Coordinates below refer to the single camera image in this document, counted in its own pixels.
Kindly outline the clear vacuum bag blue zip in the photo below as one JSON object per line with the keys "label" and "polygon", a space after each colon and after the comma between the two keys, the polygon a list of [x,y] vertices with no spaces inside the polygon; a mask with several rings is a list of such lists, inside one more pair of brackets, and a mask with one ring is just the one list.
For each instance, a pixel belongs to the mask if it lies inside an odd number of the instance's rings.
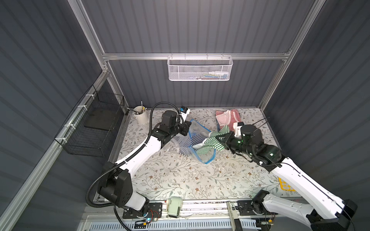
{"label": "clear vacuum bag blue zip", "polygon": [[207,151],[199,151],[203,147],[203,142],[209,137],[210,130],[202,126],[195,119],[191,119],[191,126],[186,136],[181,134],[176,135],[171,144],[175,151],[187,157],[193,157],[203,164],[212,162],[216,155],[216,150],[213,148]]}

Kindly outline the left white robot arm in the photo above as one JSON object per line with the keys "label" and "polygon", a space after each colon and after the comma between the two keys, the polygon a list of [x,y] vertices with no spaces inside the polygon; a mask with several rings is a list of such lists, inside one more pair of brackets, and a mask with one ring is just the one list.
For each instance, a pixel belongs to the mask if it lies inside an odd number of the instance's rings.
{"label": "left white robot arm", "polygon": [[132,177],[140,167],[159,152],[178,134],[188,135],[191,122],[186,118],[190,110],[181,107],[180,112],[167,110],[161,122],[150,130],[147,139],[121,160],[108,163],[98,180],[97,192],[118,208],[131,208],[142,214],[148,211],[149,199],[133,190]]}

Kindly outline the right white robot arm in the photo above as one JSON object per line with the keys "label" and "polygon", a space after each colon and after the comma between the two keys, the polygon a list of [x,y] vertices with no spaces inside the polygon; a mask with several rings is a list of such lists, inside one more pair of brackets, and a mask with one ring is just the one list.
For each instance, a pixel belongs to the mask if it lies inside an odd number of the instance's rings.
{"label": "right white robot arm", "polygon": [[286,157],[278,147],[264,142],[255,125],[238,123],[235,131],[216,135],[216,140],[228,151],[254,162],[283,179],[306,200],[305,204],[273,196],[260,190],[248,206],[257,215],[280,214],[308,226],[312,231],[347,231],[357,204],[334,195]]}

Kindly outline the green white striped garment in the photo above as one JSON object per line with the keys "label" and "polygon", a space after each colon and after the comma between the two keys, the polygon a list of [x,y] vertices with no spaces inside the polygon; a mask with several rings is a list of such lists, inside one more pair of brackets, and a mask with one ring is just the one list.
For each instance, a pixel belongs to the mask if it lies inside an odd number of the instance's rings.
{"label": "green white striped garment", "polygon": [[220,129],[219,132],[210,132],[209,137],[206,138],[202,143],[199,144],[199,147],[194,147],[196,154],[201,156],[207,154],[211,149],[217,151],[224,150],[224,145],[217,140],[216,136],[222,136],[230,132],[228,126],[224,126]]}

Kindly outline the blue white striped garment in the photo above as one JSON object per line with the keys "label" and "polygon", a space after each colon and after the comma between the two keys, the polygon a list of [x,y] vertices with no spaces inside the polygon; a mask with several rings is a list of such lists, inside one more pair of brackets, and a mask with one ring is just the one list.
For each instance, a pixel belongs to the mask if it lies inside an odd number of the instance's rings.
{"label": "blue white striped garment", "polygon": [[187,136],[178,134],[173,138],[173,141],[180,154],[189,156],[196,153],[194,146],[202,143],[206,138],[207,137],[203,134],[195,134],[192,136],[189,134]]}

